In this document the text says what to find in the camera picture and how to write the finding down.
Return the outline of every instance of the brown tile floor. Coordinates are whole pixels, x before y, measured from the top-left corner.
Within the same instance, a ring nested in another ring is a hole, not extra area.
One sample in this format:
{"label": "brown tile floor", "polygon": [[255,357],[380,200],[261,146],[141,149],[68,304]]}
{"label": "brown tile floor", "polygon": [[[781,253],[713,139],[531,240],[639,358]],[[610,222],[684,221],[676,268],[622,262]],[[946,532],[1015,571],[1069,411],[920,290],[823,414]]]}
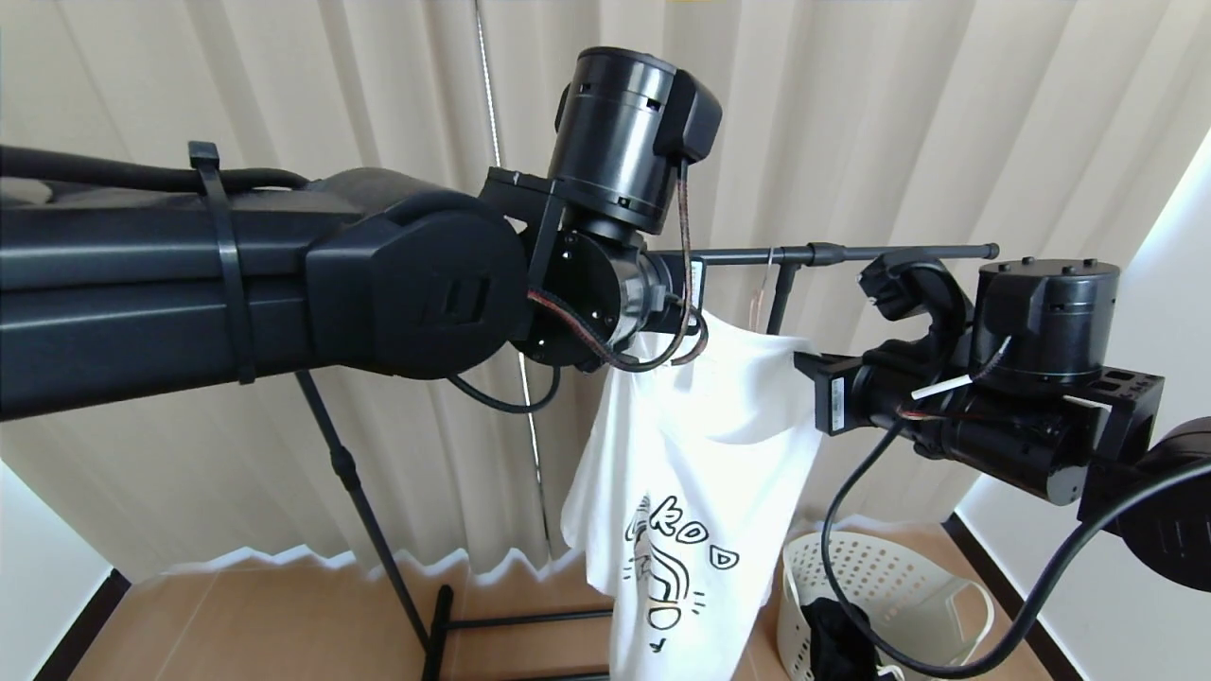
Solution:
{"label": "brown tile floor", "polygon": [[[880,534],[975,579],[941,527],[912,526]],[[515,563],[488,586],[477,585],[465,563],[435,578],[408,566],[403,570],[426,620],[442,583],[455,589],[457,618],[609,606],[608,599],[585,584],[582,562],[543,582]],[[771,600],[753,628],[736,681],[786,679],[775,648],[776,626],[776,601]],[[998,608],[989,639],[1004,635],[1006,626],[1008,618]],[[607,619],[458,631],[447,643],[442,679],[484,681],[593,671],[606,665],[608,639]],[[397,680],[418,679],[423,658],[386,579],[366,579],[356,566],[329,570],[312,561],[283,567],[246,562],[217,574],[166,576],[132,588],[71,679]],[[1049,677],[1022,647],[983,679]]]}

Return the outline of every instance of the white cable tie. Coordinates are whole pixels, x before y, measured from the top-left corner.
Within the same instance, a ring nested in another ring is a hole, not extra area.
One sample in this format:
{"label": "white cable tie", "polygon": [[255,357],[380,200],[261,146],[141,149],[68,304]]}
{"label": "white cable tie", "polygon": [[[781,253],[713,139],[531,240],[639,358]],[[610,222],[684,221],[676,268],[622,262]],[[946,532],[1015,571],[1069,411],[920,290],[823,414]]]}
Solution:
{"label": "white cable tie", "polygon": [[939,393],[949,393],[951,390],[963,388],[964,385],[971,384],[971,376],[964,373],[963,376],[955,376],[954,378],[948,378],[941,383],[935,383],[932,385],[926,385],[924,388],[918,388],[912,391],[913,400],[924,400]]}

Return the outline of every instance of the black cable tie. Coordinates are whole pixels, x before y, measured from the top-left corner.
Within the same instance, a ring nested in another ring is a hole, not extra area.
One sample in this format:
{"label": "black cable tie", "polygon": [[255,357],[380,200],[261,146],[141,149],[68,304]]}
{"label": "black cable tie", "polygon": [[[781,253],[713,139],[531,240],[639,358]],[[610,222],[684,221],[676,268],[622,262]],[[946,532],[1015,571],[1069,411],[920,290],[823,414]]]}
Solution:
{"label": "black cable tie", "polygon": [[214,221],[214,241],[218,244],[219,267],[223,270],[223,290],[226,293],[228,327],[231,350],[235,353],[236,376],[247,385],[257,379],[256,354],[252,349],[252,320],[248,315],[248,298],[243,292],[243,271],[240,268],[240,248],[231,228],[231,202],[223,179],[219,177],[219,149],[213,142],[190,142],[189,165],[202,181],[202,196]]}

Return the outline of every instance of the black fabric in basket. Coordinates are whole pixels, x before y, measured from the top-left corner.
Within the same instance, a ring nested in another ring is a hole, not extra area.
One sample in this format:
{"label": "black fabric in basket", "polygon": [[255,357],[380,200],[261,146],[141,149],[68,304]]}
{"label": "black fabric in basket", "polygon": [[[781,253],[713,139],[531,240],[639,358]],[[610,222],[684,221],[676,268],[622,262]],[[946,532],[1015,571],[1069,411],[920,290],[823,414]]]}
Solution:
{"label": "black fabric in basket", "polygon": [[[811,674],[816,681],[878,681],[879,654],[831,599],[800,606],[811,629]],[[871,618],[854,606],[867,623]]]}

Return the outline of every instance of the robotic arm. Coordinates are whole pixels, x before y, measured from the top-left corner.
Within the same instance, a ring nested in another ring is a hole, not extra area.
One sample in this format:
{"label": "robotic arm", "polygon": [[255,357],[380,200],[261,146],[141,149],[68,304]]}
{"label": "robotic arm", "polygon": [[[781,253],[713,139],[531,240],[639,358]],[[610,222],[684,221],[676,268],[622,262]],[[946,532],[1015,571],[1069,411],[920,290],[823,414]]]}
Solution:
{"label": "robotic arm", "polygon": [[[331,365],[449,378],[506,343],[556,372],[647,371],[685,336],[700,349],[684,204],[681,252],[642,235],[684,200],[721,120],[687,71],[597,47],[561,97],[547,177],[489,168],[478,198],[377,168],[224,171],[199,143],[193,171],[2,148],[0,420]],[[1211,591],[1211,419],[1149,450],[1163,379],[1103,365],[1118,268],[986,265],[972,305],[937,251],[888,251],[862,290],[888,320],[932,324],[861,356],[797,355],[817,428],[885,429],[880,447],[901,436],[1051,503],[1083,498],[1094,532]],[[675,339],[637,362],[639,331]]]}

